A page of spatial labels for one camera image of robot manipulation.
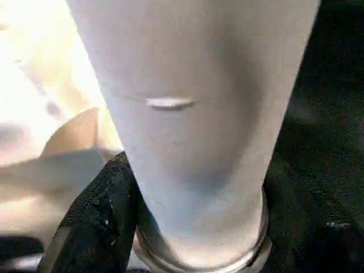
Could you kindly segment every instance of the white cylindrical object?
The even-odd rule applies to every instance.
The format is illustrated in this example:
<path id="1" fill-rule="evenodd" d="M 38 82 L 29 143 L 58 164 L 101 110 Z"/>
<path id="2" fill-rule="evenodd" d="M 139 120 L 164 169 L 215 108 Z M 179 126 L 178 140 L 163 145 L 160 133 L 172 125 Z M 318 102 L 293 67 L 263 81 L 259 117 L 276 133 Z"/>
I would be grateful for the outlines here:
<path id="1" fill-rule="evenodd" d="M 69 5 L 150 211 L 149 252 L 184 272 L 249 257 L 318 0 Z"/>

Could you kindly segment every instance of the white surface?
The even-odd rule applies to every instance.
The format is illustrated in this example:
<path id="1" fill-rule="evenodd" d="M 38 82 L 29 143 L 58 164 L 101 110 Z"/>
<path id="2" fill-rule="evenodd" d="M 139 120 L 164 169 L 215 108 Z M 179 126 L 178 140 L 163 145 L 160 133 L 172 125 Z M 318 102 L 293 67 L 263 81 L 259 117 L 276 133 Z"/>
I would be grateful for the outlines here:
<path id="1" fill-rule="evenodd" d="M 151 250 L 197 271 L 248 254 L 318 0 L 68 2 L 154 217 Z M 196 103 L 145 103 L 166 97 Z"/>

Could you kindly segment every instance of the black fabric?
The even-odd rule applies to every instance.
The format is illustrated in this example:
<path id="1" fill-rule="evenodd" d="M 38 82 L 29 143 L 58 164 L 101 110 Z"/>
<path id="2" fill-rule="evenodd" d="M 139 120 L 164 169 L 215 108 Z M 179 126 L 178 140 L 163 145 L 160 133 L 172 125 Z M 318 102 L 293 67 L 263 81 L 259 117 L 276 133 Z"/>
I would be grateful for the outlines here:
<path id="1" fill-rule="evenodd" d="M 364 8 L 330 4 L 264 183 L 273 242 L 265 272 L 364 272 Z"/>
<path id="2" fill-rule="evenodd" d="M 40 262 L 41 273 L 126 271 L 139 191 L 126 155 L 110 160 L 75 199 Z"/>

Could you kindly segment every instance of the white tube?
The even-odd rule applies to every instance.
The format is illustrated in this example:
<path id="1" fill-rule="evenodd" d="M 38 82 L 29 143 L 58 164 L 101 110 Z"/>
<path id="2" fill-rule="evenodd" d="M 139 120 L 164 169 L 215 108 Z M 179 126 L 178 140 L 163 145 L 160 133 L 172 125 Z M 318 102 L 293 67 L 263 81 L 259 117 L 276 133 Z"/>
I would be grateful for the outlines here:
<path id="1" fill-rule="evenodd" d="M 318 0 L 69 4 L 151 212 L 149 252 L 187 272 L 250 257 Z"/>

